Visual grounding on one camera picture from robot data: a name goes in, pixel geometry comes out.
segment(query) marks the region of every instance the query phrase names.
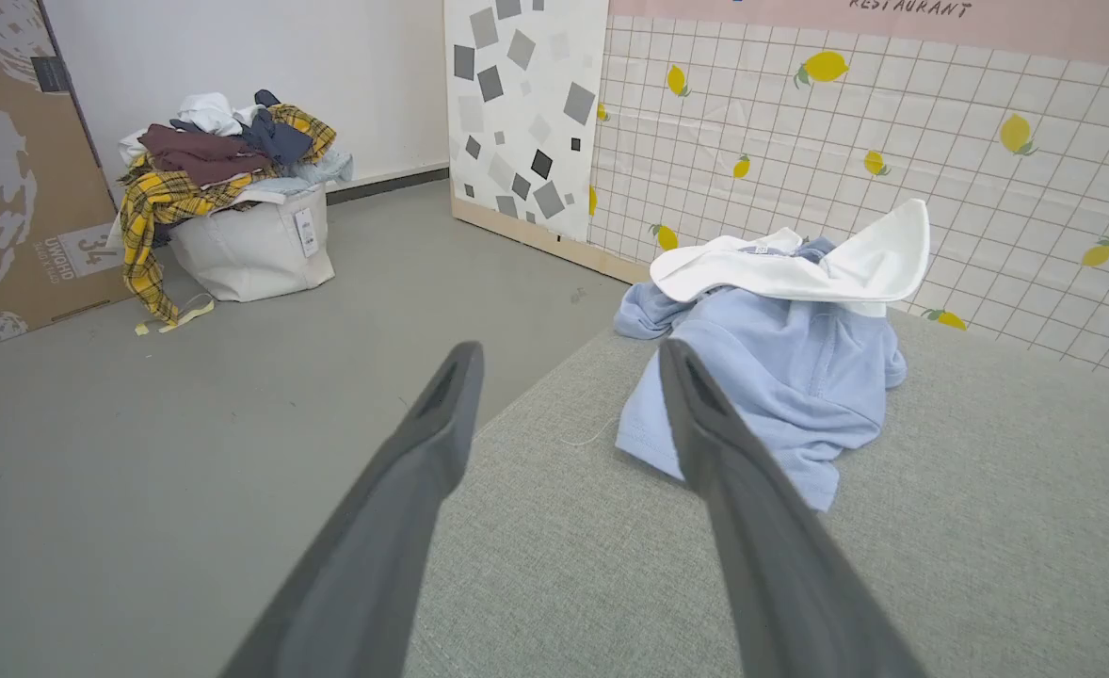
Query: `gray carpet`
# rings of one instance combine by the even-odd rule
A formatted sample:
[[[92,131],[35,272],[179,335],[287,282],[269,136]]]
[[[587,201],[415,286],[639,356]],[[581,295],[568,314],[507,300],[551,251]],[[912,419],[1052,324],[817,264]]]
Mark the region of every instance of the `gray carpet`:
[[[935,677],[1109,677],[1109,383],[894,325],[910,376],[826,527]],[[740,675],[704,506],[612,445],[653,351],[602,334],[478,435],[407,675]]]

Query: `maroon garment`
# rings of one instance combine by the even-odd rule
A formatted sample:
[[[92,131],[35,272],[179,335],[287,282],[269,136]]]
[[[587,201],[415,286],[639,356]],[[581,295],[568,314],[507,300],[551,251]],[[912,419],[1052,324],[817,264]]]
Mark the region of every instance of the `maroon garment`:
[[[153,168],[185,171],[196,185],[220,183],[240,173],[271,166],[271,159],[250,149],[241,136],[176,132],[152,124],[139,141],[149,149]]]

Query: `cardboard box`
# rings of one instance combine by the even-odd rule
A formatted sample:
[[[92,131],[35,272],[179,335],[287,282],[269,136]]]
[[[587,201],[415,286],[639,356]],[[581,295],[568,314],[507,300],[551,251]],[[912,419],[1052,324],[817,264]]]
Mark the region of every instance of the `cardboard box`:
[[[0,342],[129,296],[115,206],[38,3],[0,14]],[[26,9],[26,16],[20,9]]]

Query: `white fabric basket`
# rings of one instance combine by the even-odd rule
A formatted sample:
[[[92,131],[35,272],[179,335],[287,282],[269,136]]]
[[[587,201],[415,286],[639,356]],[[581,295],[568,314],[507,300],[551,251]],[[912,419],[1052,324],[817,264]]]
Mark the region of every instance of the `white fabric basket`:
[[[304,256],[296,214],[311,210],[317,253]],[[318,287],[333,277],[327,256],[325,185],[248,211],[189,220],[172,231],[171,249],[187,273],[224,302],[253,302]]]

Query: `lemon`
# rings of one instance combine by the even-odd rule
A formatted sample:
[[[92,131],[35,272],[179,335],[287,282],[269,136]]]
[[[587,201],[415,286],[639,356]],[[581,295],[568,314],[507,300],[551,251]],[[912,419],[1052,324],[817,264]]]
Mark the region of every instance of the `lemon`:
[[[960,318],[956,317],[956,314],[947,313],[943,308],[927,308],[924,312],[924,317],[926,317],[928,321],[936,321],[940,323],[940,325],[954,326],[957,327],[957,330],[963,330],[963,331],[969,330],[967,326],[964,325],[964,321],[960,321]]]
[[[672,65],[668,71],[668,90],[676,97],[689,95],[689,83],[684,81],[684,71],[680,70],[680,65]]]
[[[749,171],[751,171],[751,159],[743,155],[743,158],[739,159],[739,163],[734,165],[734,179],[747,176]]]
[[[1031,124],[1019,115],[1011,115],[1010,120],[1004,121],[999,134],[1003,145],[1016,155],[1031,155],[1037,150],[1031,144]]]
[[[1109,237],[1102,236],[1102,240],[1098,241],[1098,245],[1086,250],[1082,254],[1082,265],[1083,266],[1101,266],[1106,264],[1109,259]]]
[[[847,72],[847,61],[844,61],[844,55],[838,52],[817,52],[813,57],[805,60],[804,64],[801,64],[801,69],[796,72],[796,78],[793,80],[793,87],[800,87],[801,84],[812,84],[810,83],[810,78],[813,78],[817,82],[831,82],[838,80],[843,74]]]
[[[663,247],[663,252],[675,250],[680,245],[676,232],[671,231],[670,227],[663,226],[662,223],[652,223],[651,234],[654,235],[654,240],[658,241],[659,247]]]
[[[885,166],[885,159],[877,151],[868,151],[864,155],[864,169],[867,169],[873,176],[885,176],[889,173],[889,168]]]

